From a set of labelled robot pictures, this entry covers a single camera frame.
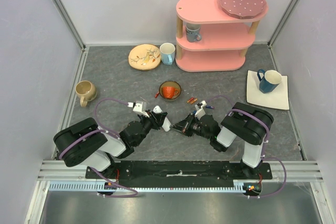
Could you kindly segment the white remote control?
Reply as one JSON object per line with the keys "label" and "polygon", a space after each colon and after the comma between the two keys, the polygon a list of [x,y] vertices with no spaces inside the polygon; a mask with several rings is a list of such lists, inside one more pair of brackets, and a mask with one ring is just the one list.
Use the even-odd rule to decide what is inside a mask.
{"label": "white remote control", "polygon": [[162,122],[161,127],[163,128],[165,132],[168,132],[171,129],[172,124],[170,120],[167,118],[167,113],[166,112],[164,113],[159,105],[156,105],[153,108],[153,112],[161,116],[161,119],[160,119],[160,122]]}

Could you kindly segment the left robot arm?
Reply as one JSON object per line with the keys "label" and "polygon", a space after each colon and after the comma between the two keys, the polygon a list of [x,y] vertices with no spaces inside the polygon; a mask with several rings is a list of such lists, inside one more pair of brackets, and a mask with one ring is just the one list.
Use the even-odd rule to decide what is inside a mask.
{"label": "left robot arm", "polygon": [[139,121],[128,123],[117,135],[103,129],[93,118],[58,132],[53,140],[59,150],[59,159],[67,167],[83,164],[95,168],[103,178],[111,178],[115,173],[114,157],[128,157],[151,130],[167,132],[171,129],[167,113],[159,106],[146,113],[146,116],[139,116]]}

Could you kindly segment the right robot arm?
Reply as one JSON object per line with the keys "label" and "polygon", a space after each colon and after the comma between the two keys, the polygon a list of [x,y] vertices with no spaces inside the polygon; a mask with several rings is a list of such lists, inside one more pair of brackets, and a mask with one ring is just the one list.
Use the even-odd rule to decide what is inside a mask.
{"label": "right robot arm", "polygon": [[237,178],[260,178],[263,163],[264,143],[274,122],[273,116],[265,110],[237,102],[225,115],[221,123],[206,114],[207,102],[197,103],[195,111],[185,119],[171,125],[171,128],[185,136],[198,135],[209,140],[218,152],[225,152],[235,138],[244,144],[240,164],[234,168],[224,168],[225,172]]}

